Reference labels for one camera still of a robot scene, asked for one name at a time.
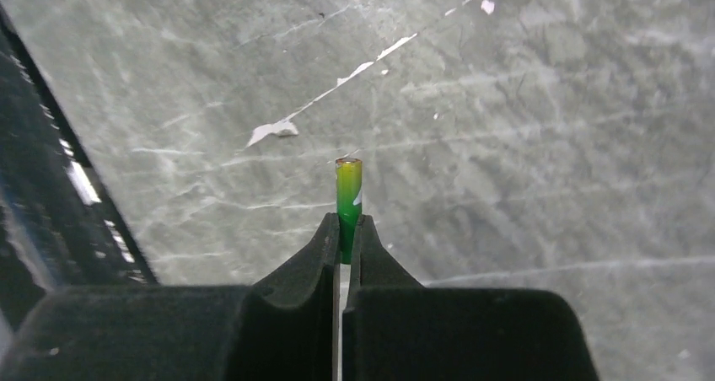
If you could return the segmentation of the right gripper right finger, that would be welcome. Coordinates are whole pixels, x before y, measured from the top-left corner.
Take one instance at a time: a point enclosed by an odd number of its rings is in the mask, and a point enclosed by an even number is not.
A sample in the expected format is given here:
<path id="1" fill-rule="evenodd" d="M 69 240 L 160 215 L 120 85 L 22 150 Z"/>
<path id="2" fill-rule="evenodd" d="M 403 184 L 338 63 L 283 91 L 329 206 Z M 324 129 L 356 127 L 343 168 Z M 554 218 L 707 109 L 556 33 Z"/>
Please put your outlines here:
<path id="1" fill-rule="evenodd" d="M 342 315 L 345 380 L 596 380 L 581 323 L 559 294 L 427 287 L 360 217 Z"/>

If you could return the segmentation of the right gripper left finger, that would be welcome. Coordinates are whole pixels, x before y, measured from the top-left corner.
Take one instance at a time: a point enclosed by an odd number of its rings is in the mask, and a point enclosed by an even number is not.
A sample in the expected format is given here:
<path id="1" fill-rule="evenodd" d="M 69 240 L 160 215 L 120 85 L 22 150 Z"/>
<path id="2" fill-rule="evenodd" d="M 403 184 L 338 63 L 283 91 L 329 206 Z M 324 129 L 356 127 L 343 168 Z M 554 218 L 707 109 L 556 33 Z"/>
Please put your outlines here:
<path id="1" fill-rule="evenodd" d="M 339 224 L 252 285 L 75 286 L 29 312 L 4 380 L 334 380 Z"/>

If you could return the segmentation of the green AAA battery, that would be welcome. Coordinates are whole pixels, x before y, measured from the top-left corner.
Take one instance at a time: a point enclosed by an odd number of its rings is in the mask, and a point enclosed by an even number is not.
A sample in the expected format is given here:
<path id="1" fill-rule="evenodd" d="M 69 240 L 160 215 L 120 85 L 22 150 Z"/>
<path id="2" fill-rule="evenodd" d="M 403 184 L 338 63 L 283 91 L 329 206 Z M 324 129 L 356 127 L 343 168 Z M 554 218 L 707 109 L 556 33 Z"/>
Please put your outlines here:
<path id="1" fill-rule="evenodd" d="M 350 265 L 358 219 L 362 214 L 363 161 L 359 158 L 336 160 L 336 213 L 340 226 L 341 263 Z"/>

